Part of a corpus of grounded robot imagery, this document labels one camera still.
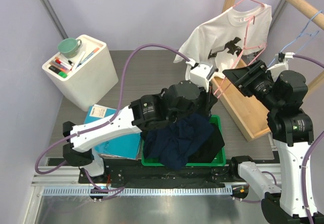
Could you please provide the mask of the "black flower print t-shirt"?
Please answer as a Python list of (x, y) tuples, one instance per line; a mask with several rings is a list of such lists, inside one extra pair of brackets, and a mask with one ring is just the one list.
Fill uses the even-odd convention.
[(225, 146), (224, 139), (217, 125), (210, 123), (213, 132), (200, 148), (189, 157), (189, 163), (211, 163)]

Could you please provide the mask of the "light blue wire hanger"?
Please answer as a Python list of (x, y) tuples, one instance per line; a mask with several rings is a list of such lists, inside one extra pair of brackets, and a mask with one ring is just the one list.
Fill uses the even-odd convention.
[(285, 11), (282, 14), (269, 33), (268, 47), (264, 55), (268, 67), (274, 67), (279, 63), (279, 53), (300, 54), (314, 44), (322, 31), (313, 24), (313, 20), (321, 13), (322, 11), (315, 13), (310, 19), (292, 11)]

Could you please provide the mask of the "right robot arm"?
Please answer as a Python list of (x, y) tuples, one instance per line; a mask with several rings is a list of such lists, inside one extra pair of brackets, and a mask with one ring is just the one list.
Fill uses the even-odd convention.
[(318, 139), (311, 118), (301, 109), (308, 91), (305, 77), (288, 69), (274, 76), (263, 61), (223, 73), (242, 95), (255, 96), (268, 109), (281, 185), (273, 184), (249, 156), (231, 159), (230, 178), (245, 180), (255, 191), (269, 223), (323, 223), (314, 202), (309, 162)]

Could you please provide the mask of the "pink hanger of navy shirt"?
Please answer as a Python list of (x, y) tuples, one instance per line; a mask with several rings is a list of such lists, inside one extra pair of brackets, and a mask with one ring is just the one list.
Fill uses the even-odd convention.
[[(262, 43), (261, 45), (258, 45), (258, 46), (254, 46), (254, 47), (247, 47), (247, 37), (248, 37), (248, 30), (249, 30), (249, 27), (250, 27), (250, 24), (251, 22), (253, 23), (253, 25), (255, 24), (255, 16), (251, 16), (249, 19), (248, 19), (248, 23), (247, 23), (247, 26), (246, 26), (246, 31), (245, 31), (245, 37), (244, 37), (244, 44), (243, 44), (243, 47), (242, 47), (242, 50), (241, 52), (239, 53), (239, 55), (237, 56), (237, 59), (235, 60), (234, 64), (230, 67), (230, 69), (233, 69), (233, 68), (236, 68), (237, 65), (238, 65), (238, 62), (241, 60), (241, 57), (244, 53), (244, 51), (246, 50), (249, 50), (249, 49), (255, 49), (255, 48), (258, 48), (259, 50), (261, 50), (261, 53), (266, 49), (267, 47), (267, 42), (264, 42)], [(224, 89), (222, 90), (222, 85), (224, 84), (226, 80), (226, 76), (224, 76), (224, 79), (222, 80), (219, 88), (214, 92), (214, 95), (217, 94), (217, 92), (220, 91), (220, 93), (217, 95), (217, 99), (219, 99), (223, 93), (228, 89), (229, 85)]]

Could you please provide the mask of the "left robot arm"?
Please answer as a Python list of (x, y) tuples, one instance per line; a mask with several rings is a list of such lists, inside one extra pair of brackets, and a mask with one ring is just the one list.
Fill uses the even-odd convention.
[(181, 81), (163, 88), (160, 93), (144, 95), (115, 114), (91, 123), (63, 124), (67, 144), (63, 158), (71, 166), (85, 169), (97, 183), (107, 179), (104, 160), (94, 147), (120, 136), (161, 129), (191, 114), (207, 115), (218, 101), (212, 85), (200, 87), (191, 81)]

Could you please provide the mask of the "white t-shirt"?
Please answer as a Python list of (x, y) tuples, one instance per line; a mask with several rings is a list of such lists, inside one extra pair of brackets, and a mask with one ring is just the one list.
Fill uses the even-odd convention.
[[(248, 19), (255, 16), (255, 24), (251, 22), (247, 47), (254, 47), (267, 42), (272, 7), (264, 4), (246, 12), (229, 8), (219, 16), (206, 21), (194, 29), (189, 38), (180, 47), (179, 52), (200, 63), (213, 64), (218, 69), (215, 77), (224, 78), (222, 73), (230, 69), (242, 50)], [(244, 51), (243, 55), (259, 52), (258, 48)]]

